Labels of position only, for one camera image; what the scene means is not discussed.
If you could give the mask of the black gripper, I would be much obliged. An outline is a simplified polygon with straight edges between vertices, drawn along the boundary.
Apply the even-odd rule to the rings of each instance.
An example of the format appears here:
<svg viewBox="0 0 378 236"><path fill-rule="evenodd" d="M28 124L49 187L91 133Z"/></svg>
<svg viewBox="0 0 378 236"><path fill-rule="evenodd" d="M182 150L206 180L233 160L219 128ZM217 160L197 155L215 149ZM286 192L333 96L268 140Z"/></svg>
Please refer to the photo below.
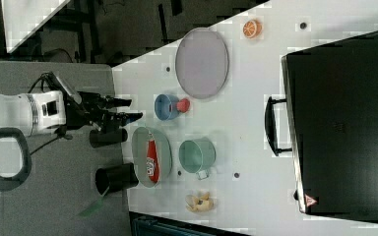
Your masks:
<svg viewBox="0 0 378 236"><path fill-rule="evenodd" d="M79 130L83 126L92 126L96 124L101 132L108 133L116 130L119 125L114 120L115 113L110 112L111 108L129 107L131 99L122 99L110 95L101 96L99 93L80 91L82 98L81 104L74 102L65 102L66 131ZM126 126L138 121L143 117L142 112L138 113L120 113L120 125Z"/></svg>

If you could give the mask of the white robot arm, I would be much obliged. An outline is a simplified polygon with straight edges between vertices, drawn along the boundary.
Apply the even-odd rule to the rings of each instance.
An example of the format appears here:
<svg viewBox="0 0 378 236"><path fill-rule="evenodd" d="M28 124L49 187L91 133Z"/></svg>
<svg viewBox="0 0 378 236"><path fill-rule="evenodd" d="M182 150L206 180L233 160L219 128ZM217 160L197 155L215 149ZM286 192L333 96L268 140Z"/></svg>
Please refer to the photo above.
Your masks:
<svg viewBox="0 0 378 236"><path fill-rule="evenodd" d="M130 99L84 91L77 98L59 90L0 94L0 192L20 187L30 176L33 152L28 137L66 139L71 130L93 126L97 145L120 143L126 139L123 128L143 117L141 112L114 111L131 103Z"/></svg>

